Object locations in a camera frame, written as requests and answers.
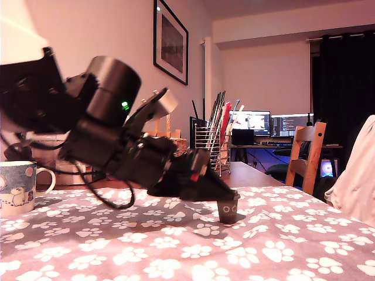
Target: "ceiling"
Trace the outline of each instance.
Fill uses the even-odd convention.
[[[213,20],[359,0],[203,0]]]

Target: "mug handle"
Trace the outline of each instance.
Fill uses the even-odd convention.
[[[49,193],[51,190],[53,190],[54,186],[56,185],[56,175],[51,170],[48,170],[46,168],[37,168],[36,174],[39,174],[40,172],[43,172],[43,171],[46,171],[46,172],[50,173],[50,175],[52,177],[52,182],[51,182],[51,185],[48,187],[48,189],[46,191],[35,192],[35,197],[43,196],[43,195]]]

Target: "black curtain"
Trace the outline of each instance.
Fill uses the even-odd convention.
[[[360,128],[375,114],[374,31],[324,36],[312,77],[314,119],[327,123],[324,143],[343,145],[346,161]]]

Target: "curtain rod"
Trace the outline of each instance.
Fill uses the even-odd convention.
[[[350,37],[364,36],[364,33],[351,34],[349,36]],[[342,38],[342,35],[339,35],[339,36],[329,36],[329,39],[341,39],[341,38]],[[321,40],[323,40],[323,37],[319,37],[319,38],[307,38],[306,39],[306,43],[315,42],[315,41],[321,41]]]

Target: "chair backrest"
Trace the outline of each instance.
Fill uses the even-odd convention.
[[[304,178],[302,190],[308,194],[312,194],[316,170],[318,169],[319,159],[323,145],[326,124],[317,122],[315,126],[301,127],[295,130],[295,136],[289,161],[287,178],[285,184],[293,186],[295,173],[300,174]],[[309,148],[309,156],[307,160],[299,159],[299,151],[303,142],[311,142]]]

